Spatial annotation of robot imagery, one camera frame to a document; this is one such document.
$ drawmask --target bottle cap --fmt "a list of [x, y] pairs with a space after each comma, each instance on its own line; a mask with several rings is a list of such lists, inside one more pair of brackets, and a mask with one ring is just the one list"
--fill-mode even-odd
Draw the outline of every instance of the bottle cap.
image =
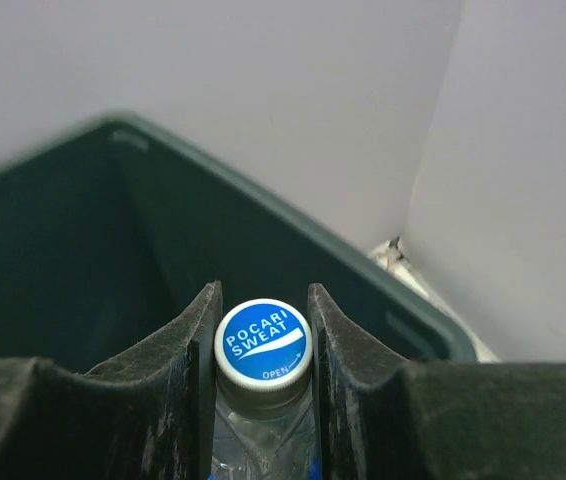
[[306, 390], [312, 333], [291, 305], [250, 300], [221, 320], [214, 355], [219, 386], [228, 403], [237, 410], [272, 414]]

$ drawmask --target clear plastic bottle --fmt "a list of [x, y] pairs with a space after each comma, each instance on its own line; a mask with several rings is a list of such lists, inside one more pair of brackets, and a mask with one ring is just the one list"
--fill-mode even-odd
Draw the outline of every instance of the clear plastic bottle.
[[277, 300], [245, 302], [221, 321], [214, 353], [214, 480], [306, 480], [316, 466], [305, 318]]

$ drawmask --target pocari sweat logo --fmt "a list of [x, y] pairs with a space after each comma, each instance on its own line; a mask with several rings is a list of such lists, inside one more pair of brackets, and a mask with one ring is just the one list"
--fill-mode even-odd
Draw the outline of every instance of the pocari sweat logo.
[[237, 312], [223, 333], [223, 352], [230, 365], [255, 380], [284, 377], [305, 352], [305, 330], [286, 308], [271, 303]]

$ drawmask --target bottle neck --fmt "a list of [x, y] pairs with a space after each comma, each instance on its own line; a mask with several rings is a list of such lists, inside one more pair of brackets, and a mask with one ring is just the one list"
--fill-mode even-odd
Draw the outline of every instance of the bottle neck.
[[236, 385], [217, 368], [218, 394], [237, 413], [254, 419], [270, 419], [285, 415], [308, 390], [311, 369], [293, 385], [281, 390], [259, 392]]

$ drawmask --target gray wall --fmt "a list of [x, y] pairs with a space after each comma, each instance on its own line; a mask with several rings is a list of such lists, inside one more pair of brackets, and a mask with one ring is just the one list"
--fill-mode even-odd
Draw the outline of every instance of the gray wall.
[[495, 353], [566, 359], [566, 2], [467, 2], [405, 246]]
[[461, 0], [0, 0], [0, 162], [113, 107], [368, 249], [398, 234]]

